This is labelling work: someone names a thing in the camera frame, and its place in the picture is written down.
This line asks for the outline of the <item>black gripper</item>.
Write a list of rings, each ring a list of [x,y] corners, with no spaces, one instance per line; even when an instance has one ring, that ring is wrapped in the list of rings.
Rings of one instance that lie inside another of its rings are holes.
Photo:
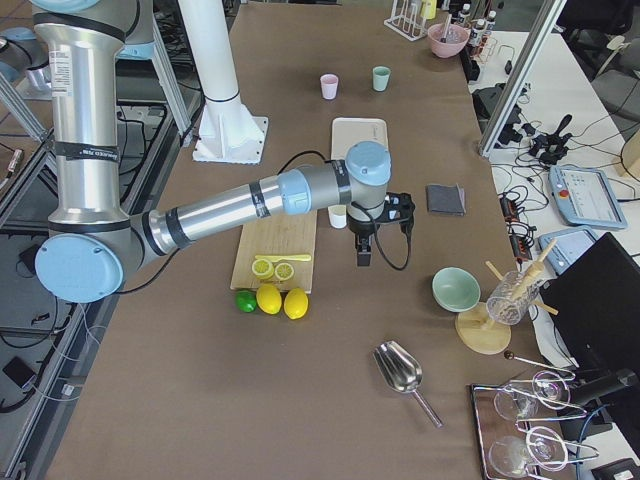
[[[379,227],[398,224],[407,242],[411,243],[414,226],[415,204],[408,193],[388,193],[383,202],[383,210],[375,217],[371,211],[365,211],[358,204],[350,204],[356,217],[347,213],[347,226],[355,235],[357,266],[370,266],[371,238]]]

